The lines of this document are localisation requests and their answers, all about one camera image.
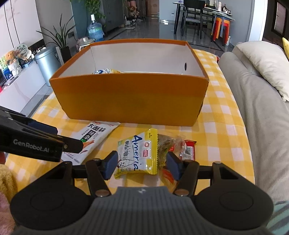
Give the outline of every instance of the yellow and white tablecloth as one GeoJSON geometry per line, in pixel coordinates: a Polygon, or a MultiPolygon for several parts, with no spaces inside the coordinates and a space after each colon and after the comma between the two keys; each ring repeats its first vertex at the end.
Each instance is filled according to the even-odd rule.
{"type": "MultiPolygon", "coordinates": [[[[196,161],[200,165],[212,165],[214,161],[221,161],[254,183],[253,163],[245,126],[232,92],[216,62],[216,56],[201,50],[195,52],[210,79],[203,107],[195,125],[160,126],[122,123],[87,157],[86,161],[105,158],[112,150],[117,150],[119,140],[153,127],[161,134],[179,135],[184,139],[197,141],[195,154],[196,161]]],[[[69,119],[54,93],[44,101],[33,118],[57,127],[58,134],[63,136],[71,136],[90,122],[69,119]]],[[[6,165],[16,177],[18,190],[57,164],[11,154],[6,161],[6,165]]],[[[158,175],[130,174],[120,179],[112,176],[107,184],[114,193],[119,186],[162,186],[163,182],[158,175]]],[[[77,180],[75,185],[89,193],[86,180],[77,180]]],[[[208,180],[199,180],[196,193],[208,186],[208,180]]]]}

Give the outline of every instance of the sofa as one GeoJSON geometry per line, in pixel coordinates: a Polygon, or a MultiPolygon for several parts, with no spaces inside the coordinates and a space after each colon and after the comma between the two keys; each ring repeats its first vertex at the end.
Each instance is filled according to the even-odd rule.
{"type": "Polygon", "coordinates": [[[289,200],[289,102],[237,47],[218,65],[246,126],[255,184],[274,202],[289,200]]]}

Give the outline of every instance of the trash can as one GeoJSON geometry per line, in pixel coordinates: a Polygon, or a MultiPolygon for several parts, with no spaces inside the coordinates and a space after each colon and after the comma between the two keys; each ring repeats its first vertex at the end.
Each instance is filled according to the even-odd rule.
{"type": "Polygon", "coordinates": [[[44,77],[47,86],[50,86],[49,79],[61,67],[55,47],[47,47],[35,55],[35,61],[44,77]]]}

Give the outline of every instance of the cardboard box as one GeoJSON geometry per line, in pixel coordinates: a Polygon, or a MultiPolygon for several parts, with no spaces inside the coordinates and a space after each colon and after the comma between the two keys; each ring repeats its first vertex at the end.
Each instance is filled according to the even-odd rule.
{"type": "Polygon", "coordinates": [[[209,83],[185,41],[124,39],[97,42],[50,79],[71,119],[192,126],[209,83]],[[116,69],[122,74],[92,73],[116,69]]]}

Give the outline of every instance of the black plant pot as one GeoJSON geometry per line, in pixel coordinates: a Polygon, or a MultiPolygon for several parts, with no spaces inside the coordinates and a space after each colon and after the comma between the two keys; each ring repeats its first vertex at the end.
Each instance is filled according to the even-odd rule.
{"type": "Polygon", "coordinates": [[[62,54],[62,59],[64,63],[71,58],[69,47],[62,48],[61,54],[62,54]]]}

